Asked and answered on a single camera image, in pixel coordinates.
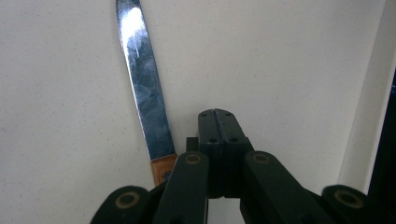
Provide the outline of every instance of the knife blade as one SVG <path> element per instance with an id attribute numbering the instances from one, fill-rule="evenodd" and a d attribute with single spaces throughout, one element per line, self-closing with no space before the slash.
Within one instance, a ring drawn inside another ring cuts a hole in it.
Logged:
<path id="1" fill-rule="evenodd" d="M 140 125 L 156 186 L 173 169 L 177 154 L 163 92 L 139 0 L 117 0 L 120 42 L 131 79 Z"/>

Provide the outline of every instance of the knife handle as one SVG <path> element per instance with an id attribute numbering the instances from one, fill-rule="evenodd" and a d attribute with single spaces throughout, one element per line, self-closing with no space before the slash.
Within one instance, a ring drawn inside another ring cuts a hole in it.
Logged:
<path id="1" fill-rule="evenodd" d="M 171 154 L 150 162 L 155 186 L 165 181 L 165 177 L 172 172 L 176 159 L 177 154 Z"/>

